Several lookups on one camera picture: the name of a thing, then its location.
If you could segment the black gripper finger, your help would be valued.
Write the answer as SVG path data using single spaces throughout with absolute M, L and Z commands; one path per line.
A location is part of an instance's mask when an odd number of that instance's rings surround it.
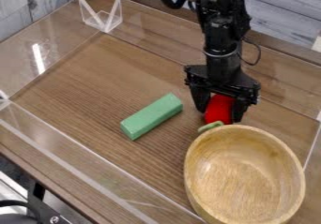
M 192 86 L 190 88 L 190 94 L 196 110 L 204 112 L 211 99 L 211 92 L 200 87 Z
M 242 121 L 243 114 L 247 111 L 250 104 L 251 103 L 242 97 L 238 97 L 234 100 L 231 105 L 231 121 L 234 123 L 238 123 Z

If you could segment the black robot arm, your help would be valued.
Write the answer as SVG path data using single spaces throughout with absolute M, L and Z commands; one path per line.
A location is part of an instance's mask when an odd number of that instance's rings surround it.
M 186 85 L 198 111 L 211 123 L 242 121 L 248 106 L 258 102 L 260 83 L 242 70 L 242 43 L 251 29 L 244 0 L 161 0 L 196 14 L 204 35 L 203 65 L 184 67 Z

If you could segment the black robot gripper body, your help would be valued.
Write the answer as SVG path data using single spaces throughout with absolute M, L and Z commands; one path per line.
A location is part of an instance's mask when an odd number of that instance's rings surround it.
M 240 53 L 206 54 L 204 65 L 188 65 L 186 85 L 196 86 L 227 97 L 244 98 L 250 104 L 258 102 L 260 84 L 240 68 Z

